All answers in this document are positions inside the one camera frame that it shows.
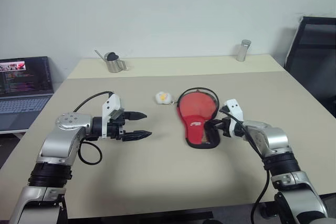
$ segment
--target desk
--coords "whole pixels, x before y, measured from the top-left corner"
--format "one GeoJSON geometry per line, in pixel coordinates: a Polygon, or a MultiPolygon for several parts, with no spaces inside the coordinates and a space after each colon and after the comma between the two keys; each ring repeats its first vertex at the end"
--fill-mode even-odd
{"type": "Polygon", "coordinates": [[[247,56],[244,62],[234,56],[134,58],[125,59],[127,71],[110,73],[100,58],[82,59],[68,79],[119,78],[142,76],[199,76],[204,74],[284,71],[271,55],[247,56]]]}
{"type": "MultiPolygon", "coordinates": [[[[69,218],[254,202],[264,186],[266,173],[248,143],[223,137],[214,149],[190,148],[175,107],[154,102],[158,91],[178,97],[196,86],[214,90],[221,104],[237,99],[245,119],[282,128],[317,192],[336,191],[336,120],[285,71],[68,79],[0,170],[0,219],[10,217],[39,149],[54,128],[55,118],[102,90],[115,91],[126,110],[148,115],[147,119],[128,122],[127,131],[148,130],[153,134],[135,142],[99,140],[103,160],[96,166],[76,159],[74,176],[67,184],[69,218]]],[[[106,97],[98,97],[83,106],[81,112],[99,116],[105,100],[106,97]]],[[[85,148],[83,155],[90,161],[97,158],[94,149],[85,148]]],[[[270,187],[263,201],[273,200],[275,192],[270,187]]]]}

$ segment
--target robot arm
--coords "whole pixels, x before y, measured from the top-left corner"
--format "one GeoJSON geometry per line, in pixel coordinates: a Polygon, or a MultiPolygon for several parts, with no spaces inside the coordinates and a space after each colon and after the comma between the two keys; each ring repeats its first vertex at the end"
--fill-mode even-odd
{"type": "MultiPolygon", "coordinates": [[[[281,223],[336,223],[335,219],[327,218],[321,198],[307,174],[301,171],[282,129],[263,122],[243,121],[243,113],[235,99],[227,101],[220,112],[240,120],[260,151],[264,168],[271,172],[271,182],[279,191],[275,202],[281,223]]],[[[242,126],[229,116],[223,118],[217,128],[223,130],[224,136],[248,140],[242,126]]]]}
{"type": "Polygon", "coordinates": [[[123,130],[125,120],[139,120],[146,115],[124,112],[116,94],[104,103],[102,110],[103,117],[70,112],[56,120],[38,154],[28,186],[20,194],[10,224],[67,223],[64,186],[72,178],[71,167],[81,141],[97,140],[100,136],[131,141],[151,135],[147,131],[123,130]]]}

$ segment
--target laptop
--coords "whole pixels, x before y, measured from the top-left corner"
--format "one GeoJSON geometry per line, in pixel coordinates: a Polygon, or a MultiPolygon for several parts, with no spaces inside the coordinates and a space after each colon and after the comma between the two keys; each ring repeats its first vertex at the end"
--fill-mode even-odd
{"type": "Polygon", "coordinates": [[[53,93],[48,57],[0,60],[0,133],[27,131],[53,93]]]}

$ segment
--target laptop keyboard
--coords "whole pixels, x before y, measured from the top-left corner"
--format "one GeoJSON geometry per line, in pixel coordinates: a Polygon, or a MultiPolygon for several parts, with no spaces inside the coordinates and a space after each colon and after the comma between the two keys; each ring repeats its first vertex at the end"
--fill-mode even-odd
{"type": "Polygon", "coordinates": [[[49,98],[0,101],[0,114],[40,111],[49,98]]]}

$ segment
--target laptop screen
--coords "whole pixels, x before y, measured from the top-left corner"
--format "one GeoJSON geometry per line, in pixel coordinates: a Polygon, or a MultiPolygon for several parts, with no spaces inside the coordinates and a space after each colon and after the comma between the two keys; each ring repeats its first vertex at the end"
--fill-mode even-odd
{"type": "Polygon", "coordinates": [[[48,57],[0,60],[0,97],[53,93],[48,57]]]}

